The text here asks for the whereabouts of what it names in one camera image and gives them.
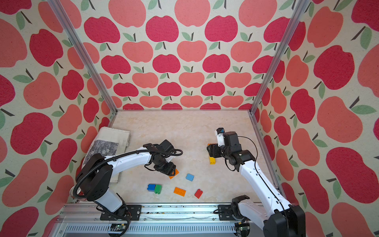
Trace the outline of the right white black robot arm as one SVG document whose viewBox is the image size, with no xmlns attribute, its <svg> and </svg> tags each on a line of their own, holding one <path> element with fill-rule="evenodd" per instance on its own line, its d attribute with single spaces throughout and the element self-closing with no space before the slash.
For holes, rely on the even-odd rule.
<svg viewBox="0 0 379 237">
<path fill-rule="evenodd" d="M 306 236 L 306 215 L 298 205 L 292 205 L 267 179 L 261 171 L 257 159 L 244 150 L 236 132 L 226 132 L 223 128 L 215 131 L 216 144 L 209 144 L 210 157 L 224 158 L 234 166 L 252 186 L 262 207 L 252 202 L 246 195 L 232 200 L 233 215 L 237 220 L 248 219 L 262 229 L 266 237 Z"/>
</svg>

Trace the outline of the aluminium frame post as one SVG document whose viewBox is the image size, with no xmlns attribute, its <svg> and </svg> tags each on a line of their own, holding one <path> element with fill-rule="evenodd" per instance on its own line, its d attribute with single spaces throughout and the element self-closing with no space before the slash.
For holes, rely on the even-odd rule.
<svg viewBox="0 0 379 237">
<path fill-rule="evenodd" d="M 60 1 L 56 1 L 56 0 L 47 1 L 47 2 L 52 8 L 61 26 L 65 30 L 68 38 L 71 40 L 76 52 L 78 53 L 78 56 L 80 57 L 84 66 L 86 67 L 88 73 L 91 75 L 95 85 L 99 89 L 101 96 L 103 97 L 104 101 L 109 107 L 111 114 L 116 115 L 118 112 L 118 109 L 116 108 L 115 103 L 113 99 L 111 98 L 101 76 L 99 75 L 96 68 L 94 67 L 92 59 L 89 56 L 89 53 L 87 52 L 85 46 L 83 45 L 79 36 L 77 35 L 76 30 L 73 24 L 71 23 L 68 14 L 65 12 L 63 8 L 63 5 L 61 4 Z"/>
<path fill-rule="evenodd" d="M 280 41 L 277 50 L 275 51 L 275 55 L 271 61 L 271 64 L 268 68 L 267 73 L 265 74 L 262 84 L 260 86 L 260 89 L 258 91 L 257 96 L 254 99 L 254 103 L 252 105 L 251 110 L 249 111 L 249 116 L 253 117 L 255 114 L 256 109 L 259 106 L 259 103 L 262 101 L 263 95 L 268 88 L 268 84 L 273 79 L 273 74 L 275 73 L 282 55 L 285 53 L 285 50 L 289 49 L 289 42 L 291 38 L 293 37 L 293 34 L 302 19 L 302 16 L 304 15 L 304 12 L 306 11 L 306 8 L 308 4 L 311 1 L 297 1 L 297 5 L 294 8 L 294 12 L 290 18 L 290 21 L 288 23 L 288 26 L 283 34 L 282 40 Z"/>
</svg>

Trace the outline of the right aluminium frame post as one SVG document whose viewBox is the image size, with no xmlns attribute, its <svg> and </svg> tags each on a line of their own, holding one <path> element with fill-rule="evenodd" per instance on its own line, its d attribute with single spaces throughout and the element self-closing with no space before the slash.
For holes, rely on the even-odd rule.
<svg viewBox="0 0 379 237">
<path fill-rule="evenodd" d="M 290 21 L 288 23 L 288 26 L 283 34 L 282 40 L 280 41 L 277 50 L 275 51 L 275 55 L 271 61 L 271 64 L 268 68 L 267 73 L 265 74 L 262 84 L 260 86 L 260 89 L 258 91 L 257 96 L 254 99 L 254 103 L 252 105 L 251 110 L 249 111 L 249 116 L 253 117 L 255 114 L 256 109 L 259 106 L 259 103 L 262 101 L 263 95 L 268 88 L 268 84 L 273 79 L 273 74 L 275 73 L 282 55 L 285 53 L 285 50 L 289 49 L 289 42 L 291 38 L 293 37 L 293 34 L 302 19 L 302 16 L 304 15 L 304 12 L 306 11 L 306 8 L 308 4 L 311 1 L 297 1 L 297 5 L 294 8 L 294 12 L 290 18 Z"/>
</svg>

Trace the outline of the blue lego brick left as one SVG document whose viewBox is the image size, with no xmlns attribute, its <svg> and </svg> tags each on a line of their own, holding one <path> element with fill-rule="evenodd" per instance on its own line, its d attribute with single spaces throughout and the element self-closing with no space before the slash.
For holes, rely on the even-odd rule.
<svg viewBox="0 0 379 237">
<path fill-rule="evenodd" d="M 156 189 L 156 184 L 149 184 L 148 187 L 147 187 L 147 190 L 149 192 L 154 192 Z"/>
</svg>

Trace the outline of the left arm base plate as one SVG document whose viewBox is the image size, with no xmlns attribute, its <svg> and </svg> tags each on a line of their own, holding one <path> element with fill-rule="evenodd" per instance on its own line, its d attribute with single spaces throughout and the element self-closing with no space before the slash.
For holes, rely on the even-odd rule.
<svg viewBox="0 0 379 237">
<path fill-rule="evenodd" d="M 100 220 L 102 221 L 124 221 L 124 219 L 117 218 L 117 216 L 128 219 L 129 221 L 138 221 L 141 215 L 141 205 L 123 204 L 112 215 L 101 211 Z"/>
</svg>

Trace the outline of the light blue lego brick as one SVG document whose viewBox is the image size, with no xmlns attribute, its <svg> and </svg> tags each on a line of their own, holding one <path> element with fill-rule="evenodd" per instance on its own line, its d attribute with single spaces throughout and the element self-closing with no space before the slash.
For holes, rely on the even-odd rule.
<svg viewBox="0 0 379 237">
<path fill-rule="evenodd" d="M 192 174 L 189 174 L 189 173 L 188 173 L 188 174 L 186 175 L 186 179 L 187 179 L 188 181 L 191 181 L 191 182 L 192 182 L 192 181 L 194 180 L 194 176 L 193 176 Z"/>
</svg>

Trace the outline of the front aluminium rail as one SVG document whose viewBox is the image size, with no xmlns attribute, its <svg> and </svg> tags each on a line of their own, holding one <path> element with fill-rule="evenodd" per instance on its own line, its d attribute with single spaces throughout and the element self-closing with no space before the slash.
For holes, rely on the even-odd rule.
<svg viewBox="0 0 379 237">
<path fill-rule="evenodd" d="M 250 220 L 220 221 L 219 204 L 130 203 L 141 205 L 138 221 L 102 221 L 90 203 L 68 204 L 54 220 L 51 237 L 265 237 Z"/>
</svg>

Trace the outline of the yellow square lego brick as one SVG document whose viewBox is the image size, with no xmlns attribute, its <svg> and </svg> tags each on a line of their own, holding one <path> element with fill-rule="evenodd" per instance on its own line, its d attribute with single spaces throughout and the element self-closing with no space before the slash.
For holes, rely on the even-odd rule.
<svg viewBox="0 0 379 237">
<path fill-rule="evenodd" d="M 216 164 L 216 159 L 213 158 L 213 157 L 210 157 L 209 158 L 209 162 L 210 162 L 211 165 L 215 165 Z"/>
</svg>

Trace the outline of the orange lego plate bottom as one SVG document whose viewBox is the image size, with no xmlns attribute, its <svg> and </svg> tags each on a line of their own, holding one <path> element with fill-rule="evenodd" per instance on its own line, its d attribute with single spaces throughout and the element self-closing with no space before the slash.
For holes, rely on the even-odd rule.
<svg viewBox="0 0 379 237">
<path fill-rule="evenodd" d="M 186 194 L 186 190 L 181 189 L 181 188 L 178 188 L 178 187 L 175 187 L 173 193 L 175 193 L 175 194 L 177 194 L 177 195 L 180 195 L 180 196 L 184 197 L 185 194 Z"/>
</svg>

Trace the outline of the folded beige printed cloth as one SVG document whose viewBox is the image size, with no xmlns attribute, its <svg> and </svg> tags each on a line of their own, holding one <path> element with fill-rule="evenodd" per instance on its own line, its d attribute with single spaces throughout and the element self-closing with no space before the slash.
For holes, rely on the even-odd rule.
<svg viewBox="0 0 379 237">
<path fill-rule="evenodd" d="M 129 139 L 130 131 L 102 127 L 92 141 L 81 168 L 84 168 L 94 154 L 100 153 L 105 157 L 125 153 L 129 146 Z"/>
</svg>

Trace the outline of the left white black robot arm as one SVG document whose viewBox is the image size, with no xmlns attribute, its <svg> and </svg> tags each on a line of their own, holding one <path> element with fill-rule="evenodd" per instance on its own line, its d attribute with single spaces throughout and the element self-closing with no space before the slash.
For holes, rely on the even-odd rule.
<svg viewBox="0 0 379 237">
<path fill-rule="evenodd" d="M 85 199 L 96 203 L 103 212 L 116 214 L 122 210 L 125 202 L 109 188 L 113 175 L 136 166 L 153 164 L 152 171 L 173 177 L 176 174 L 176 166 L 170 158 L 182 154 L 183 151 L 174 148 L 168 140 L 160 144 L 148 143 L 137 150 L 120 155 L 94 154 L 76 176 L 76 185 L 71 191 L 72 196 L 75 199 Z"/>
</svg>

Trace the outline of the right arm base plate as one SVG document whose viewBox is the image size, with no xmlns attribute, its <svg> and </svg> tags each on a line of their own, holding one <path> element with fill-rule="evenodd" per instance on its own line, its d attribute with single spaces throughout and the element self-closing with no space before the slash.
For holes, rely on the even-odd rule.
<svg viewBox="0 0 379 237">
<path fill-rule="evenodd" d="M 218 214 L 220 221 L 236 221 L 244 222 L 246 220 L 251 220 L 251 217 L 258 216 L 260 214 L 257 210 L 247 209 L 246 216 L 243 215 L 238 209 L 238 205 L 234 204 L 219 204 L 214 214 Z"/>
</svg>

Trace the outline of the left aluminium frame post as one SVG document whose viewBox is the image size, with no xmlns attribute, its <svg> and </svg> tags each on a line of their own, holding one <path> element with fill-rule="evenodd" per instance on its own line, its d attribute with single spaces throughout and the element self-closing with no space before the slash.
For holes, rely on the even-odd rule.
<svg viewBox="0 0 379 237">
<path fill-rule="evenodd" d="M 78 53 L 78 56 L 80 57 L 84 66 L 86 67 L 88 73 L 91 75 L 95 85 L 99 89 L 101 96 L 103 97 L 104 101 L 109 107 L 111 114 L 116 115 L 118 112 L 118 109 L 116 108 L 115 103 L 113 99 L 111 98 L 101 76 L 99 75 L 96 68 L 94 67 L 92 59 L 89 56 L 89 53 L 87 52 L 85 46 L 83 45 L 79 36 L 77 35 L 76 30 L 73 24 L 71 23 L 68 14 L 65 12 L 63 8 L 63 5 L 61 4 L 60 1 L 56 1 L 56 0 L 47 1 L 47 2 L 52 8 L 61 26 L 65 30 L 68 38 L 71 40 L 76 52 Z"/>
</svg>

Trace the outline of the red lego brick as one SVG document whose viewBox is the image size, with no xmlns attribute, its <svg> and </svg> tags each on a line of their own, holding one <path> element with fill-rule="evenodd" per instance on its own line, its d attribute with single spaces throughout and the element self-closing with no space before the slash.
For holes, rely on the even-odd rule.
<svg viewBox="0 0 379 237">
<path fill-rule="evenodd" d="M 201 189 L 198 189 L 198 190 L 195 192 L 194 196 L 195 196 L 196 198 L 200 199 L 200 197 L 202 196 L 202 194 L 203 194 L 203 191 L 202 191 Z"/>
</svg>

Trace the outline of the green lego brick left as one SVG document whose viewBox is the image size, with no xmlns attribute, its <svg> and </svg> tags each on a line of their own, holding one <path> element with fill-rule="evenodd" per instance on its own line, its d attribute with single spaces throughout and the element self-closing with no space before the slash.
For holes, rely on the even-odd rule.
<svg viewBox="0 0 379 237">
<path fill-rule="evenodd" d="M 161 191 L 162 191 L 162 186 L 156 184 L 156 186 L 155 186 L 155 190 L 154 190 L 154 193 L 155 193 L 155 194 L 161 194 Z"/>
</svg>

